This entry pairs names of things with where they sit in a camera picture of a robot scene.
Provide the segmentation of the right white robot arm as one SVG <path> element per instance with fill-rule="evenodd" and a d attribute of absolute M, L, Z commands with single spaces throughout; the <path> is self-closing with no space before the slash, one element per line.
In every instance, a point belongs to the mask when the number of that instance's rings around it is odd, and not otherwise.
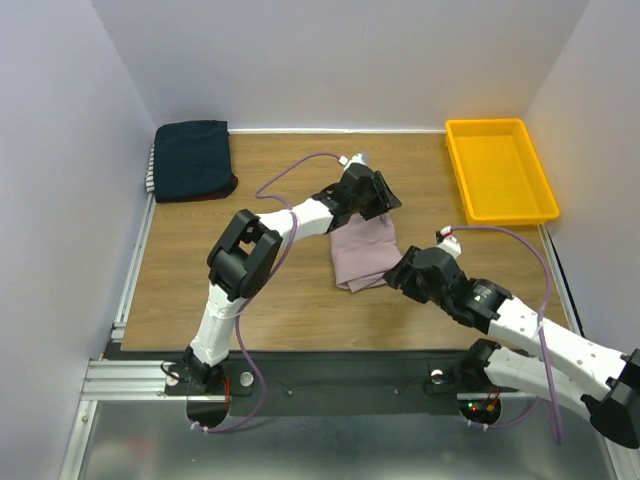
<path fill-rule="evenodd" d="M 491 337 L 470 348 L 460 366 L 463 384 L 535 395 L 582 416 L 610 441 L 638 448 L 639 353 L 594 343 L 540 316 L 507 289 L 467 277 L 457 263 L 459 252 L 446 244 L 412 247 L 384 279 Z"/>

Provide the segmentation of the pink tank top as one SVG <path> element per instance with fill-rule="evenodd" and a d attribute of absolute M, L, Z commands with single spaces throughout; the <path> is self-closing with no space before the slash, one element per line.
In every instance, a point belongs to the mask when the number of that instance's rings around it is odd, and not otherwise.
<path fill-rule="evenodd" d="M 351 293 L 385 285 L 384 274 L 402 258 L 388 213 L 370 220 L 353 215 L 329 236 L 336 286 Z"/>

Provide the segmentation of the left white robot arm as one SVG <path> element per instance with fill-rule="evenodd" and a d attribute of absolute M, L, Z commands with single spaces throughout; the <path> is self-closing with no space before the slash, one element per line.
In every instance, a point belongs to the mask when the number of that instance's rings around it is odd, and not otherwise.
<path fill-rule="evenodd" d="M 183 355 L 191 386 L 210 394 L 223 385 L 222 362 L 230 352 L 235 322 L 295 241 L 328 234 L 356 214 L 370 220 L 401 206 L 381 172 L 349 161 L 337 183 L 296 206 L 260 215 L 238 211 L 207 257 L 208 299 Z"/>

